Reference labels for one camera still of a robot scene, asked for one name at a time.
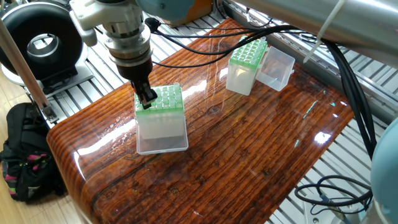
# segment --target floor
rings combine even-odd
[[[6,115],[14,105],[30,102],[23,88],[6,80],[0,71],[0,142],[7,139]],[[14,201],[8,188],[0,180],[0,223],[3,224],[79,224],[80,219],[73,207],[71,198],[65,194],[54,194],[41,201],[28,205]]]

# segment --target open plastic container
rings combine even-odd
[[[271,47],[266,55],[262,68],[256,75],[256,80],[274,90],[281,91],[287,85],[294,66],[295,59],[275,47]]]
[[[153,87],[157,99],[144,110],[135,96],[137,152],[141,155],[188,149],[180,84]]]

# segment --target white cable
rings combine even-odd
[[[304,59],[304,63],[306,63],[308,60],[310,60],[311,56],[315,53],[315,51],[317,50],[317,48],[322,44],[322,37],[325,34],[326,30],[328,29],[329,25],[331,24],[331,22],[334,20],[334,18],[336,17],[337,13],[340,11],[340,9],[344,6],[346,0],[339,0],[337,5],[335,6],[335,8],[332,10],[332,12],[330,13],[330,15],[328,16],[328,18],[326,19],[325,23],[323,24],[321,30],[319,31],[318,35],[317,35],[317,42],[316,44],[312,47],[310,53],[308,53],[308,55],[305,57]]]

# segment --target clear plastic box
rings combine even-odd
[[[275,47],[266,54],[262,68],[256,75],[256,80],[274,90],[281,91],[287,85],[294,66],[295,59]]]
[[[180,84],[153,89],[158,97],[146,110],[135,96],[137,152],[147,155],[188,149]]]
[[[261,38],[234,50],[228,63],[227,90],[246,96],[250,94],[266,49],[267,42]]]

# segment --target wooden table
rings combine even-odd
[[[239,38],[190,47],[219,51]],[[163,63],[214,58],[181,50]],[[137,154],[128,84],[51,129],[68,191],[94,223],[264,223],[353,117],[340,93],[300,65],[281,92],[256,82],[249,96],[225,88],[227,67],[228,57],[200,68],[156,66],[150,75],[154,86],[182,86],[185,152]]]

